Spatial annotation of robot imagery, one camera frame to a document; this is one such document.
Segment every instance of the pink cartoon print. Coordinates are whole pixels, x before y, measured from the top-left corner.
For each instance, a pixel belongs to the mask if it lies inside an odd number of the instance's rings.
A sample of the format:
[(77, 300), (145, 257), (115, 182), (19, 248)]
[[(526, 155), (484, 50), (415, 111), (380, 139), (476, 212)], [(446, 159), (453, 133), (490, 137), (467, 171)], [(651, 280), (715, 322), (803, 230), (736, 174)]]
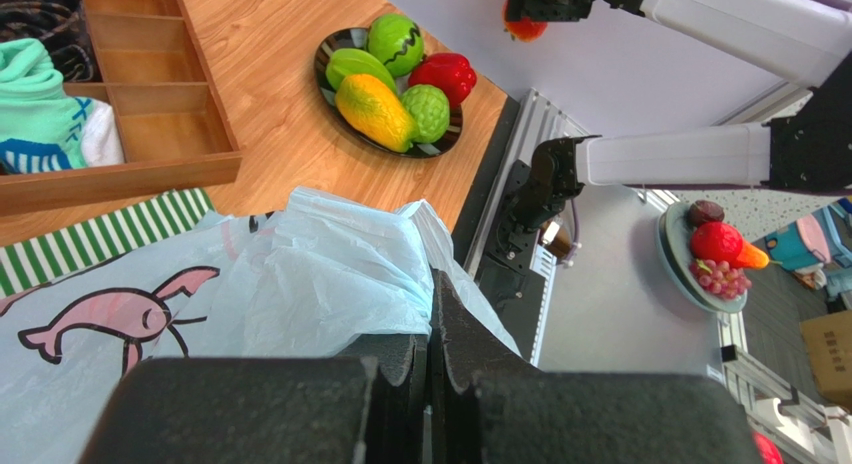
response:
[(69, 304), (50, 324), (18, 332), (27, 349), (39, 352), (51, 364), (62, 362), (62, 335), (72, 329), (91, 329), (124, 340), (121, 373), (127, 374), (142, 360), (142, 343), (168, 329), (189, 357), (186, 341), (176, 325), (203, 322), (207, 317), (173, 319), (166, 301), (178, 294), (192, 296), (202, 284), (219, 275), (214, 267), (191, 267), (175, 274), (154, 292), (134, 288), (110, 288), (93, 292)]

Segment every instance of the wooden tray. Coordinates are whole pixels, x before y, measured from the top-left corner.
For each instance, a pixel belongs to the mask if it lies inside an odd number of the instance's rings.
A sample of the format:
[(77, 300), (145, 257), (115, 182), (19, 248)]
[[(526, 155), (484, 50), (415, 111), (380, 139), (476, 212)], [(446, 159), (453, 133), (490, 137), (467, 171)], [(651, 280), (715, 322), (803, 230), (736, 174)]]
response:
[(0, 215), (233, 182), (242, 156), (181, 0), (84, 0), (126, 164), (0, 175)]

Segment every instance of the gray surface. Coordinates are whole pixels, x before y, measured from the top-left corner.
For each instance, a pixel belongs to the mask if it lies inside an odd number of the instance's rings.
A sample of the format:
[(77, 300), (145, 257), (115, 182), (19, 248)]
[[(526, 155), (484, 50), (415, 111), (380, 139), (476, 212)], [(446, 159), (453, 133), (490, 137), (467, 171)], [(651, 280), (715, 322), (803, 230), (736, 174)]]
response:
[[(763, 247), (762, 240), (755, 244)], [(743, 309), (749, 354), (804, 395), (824, 403), (814, 384), (799, 323), (826, 315), (825, 293), (806, 289), (780, 266), (746, 274), (754, 284)]]
[(716, 315), (680, 293), (657, 255), (653, 233), (661, 210), (620, 186), (587, 187), (577, 207), (583, 247), (574, 267), (557, 271), (539, 367), (721, 369)]

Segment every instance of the cardboard box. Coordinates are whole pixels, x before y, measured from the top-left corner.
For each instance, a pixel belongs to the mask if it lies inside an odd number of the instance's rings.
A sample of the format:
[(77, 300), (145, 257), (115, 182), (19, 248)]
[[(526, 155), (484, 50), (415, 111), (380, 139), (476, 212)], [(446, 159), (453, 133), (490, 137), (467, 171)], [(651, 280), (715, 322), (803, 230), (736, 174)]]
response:
[(852, 311), (805, 321), (801, 329), (817, 390), (852, 409)]

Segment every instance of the red bell pepper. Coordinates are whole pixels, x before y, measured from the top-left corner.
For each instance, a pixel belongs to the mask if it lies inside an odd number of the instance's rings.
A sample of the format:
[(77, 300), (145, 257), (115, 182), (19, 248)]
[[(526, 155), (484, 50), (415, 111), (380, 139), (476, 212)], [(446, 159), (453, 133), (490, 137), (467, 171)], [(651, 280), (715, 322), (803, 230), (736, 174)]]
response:
[(443, 52), (427, 56), (408, 77), (408, 85), (428, 84), (442, 90), (450, 109), (459, 106), (476, 85), (476, 73), (461, 54)]

